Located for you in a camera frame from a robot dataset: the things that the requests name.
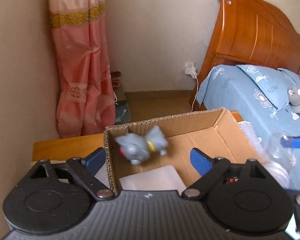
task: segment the screw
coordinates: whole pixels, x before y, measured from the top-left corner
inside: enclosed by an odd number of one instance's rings
[[[109,198],[113,196],[113,192],[107,188],[97,191],[97,196],[101,198]]]
[[[188,188],[185,190],[185,195],[187,197],[198,197],[200,196],[200,191],[196,188]]]
[[[300,205],[300,196],[296,196],[296,202]]]

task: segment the wooden bed headboard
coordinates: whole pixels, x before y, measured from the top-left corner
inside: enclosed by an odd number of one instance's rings
[[[300,73],[300,35],[288,17],[263,0],[220,0],[199,85],[219,64],[252,64]],[[190,104],[194,101],[194,88]]]

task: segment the beige wall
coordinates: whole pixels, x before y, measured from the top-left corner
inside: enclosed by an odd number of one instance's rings
[[[300,33],[300,0],[266,1]],[[218,0],[106,0],[111,68],[125,91],[193,89],[184,64],[201,68],[218,10]]]
[[[20,180],[35,141],[58,138],[58,74],[47,0],[0,0],[0,238],[2,201]]]

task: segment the gray cat figurine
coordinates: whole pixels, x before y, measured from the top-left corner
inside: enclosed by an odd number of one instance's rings
[[[290,87],[288,90],[288,99],[292,110],[300,114],[300,89],[296,86]]]
[[[168,142],[157,125],[151,128],[146,136],[128,133],[116,137],[115,141],[120,146],[121,154],[130,160],[132,165],[140,165],[148,160],[151,152],[159,152],[161,156],[167,154]]]

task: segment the white cable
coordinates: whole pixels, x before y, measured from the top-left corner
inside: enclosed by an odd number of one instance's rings
[[[197,77],[195,77],[195,79],[197,80],[197,92],[194,96],[194,100],[193,100],[192,107],[191,107],[191,112],[193,112],[193,105],[194,105],[195,100],[197,99],[197,94],[198,94],[198,89],[199,89],[199,81],[198,81]]]
[[[123,110],[123,114],[119,117],[120,119],[124,116],[124,114],[127,112],[127,109]]]
[[[118,103],[118,98],[117,98],[117,95],[115,94],[115,92],[113,91],[113,94],[114,94],[114,102],[115,104],[117,105]]]

